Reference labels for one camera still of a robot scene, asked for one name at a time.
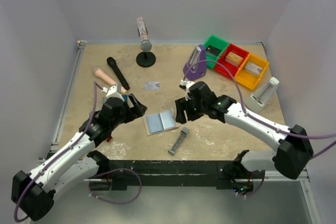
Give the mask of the beige card holder wallet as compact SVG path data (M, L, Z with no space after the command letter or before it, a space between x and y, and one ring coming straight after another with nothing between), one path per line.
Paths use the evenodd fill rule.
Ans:
M146 115L143 119L147 136L178 128L173 110Z

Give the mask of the silver VIP card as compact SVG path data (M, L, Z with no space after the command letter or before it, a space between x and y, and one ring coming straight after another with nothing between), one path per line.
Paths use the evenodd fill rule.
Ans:
M160 82L159 81L148 81L144 83L144 90L159 90Z

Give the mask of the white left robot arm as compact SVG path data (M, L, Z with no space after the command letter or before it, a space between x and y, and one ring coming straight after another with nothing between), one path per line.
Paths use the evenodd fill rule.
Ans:
M109 159L95 148L108 139L117 126L144 116L146 106L133 94L128 100L133 106L119 94L107 98L99 111L90 112L78 132L58 152L30 172L21 170L13 177L11 200L16 205L15 222L40 220L56 199L84 179L103 178L126 170L111 169Z

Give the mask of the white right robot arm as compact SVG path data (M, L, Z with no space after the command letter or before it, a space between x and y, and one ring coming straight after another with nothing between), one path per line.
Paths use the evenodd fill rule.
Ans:
M250 110L235 99L216 94L203 82L180 82L185 96L175 101L176 121L185 124L204 115L210 119L235 126L270 147L270 151L241 154L234 172L245 178L257 170L276 170L289 179L297 179L313 156L313 149L304 128L290 128L270 121Z

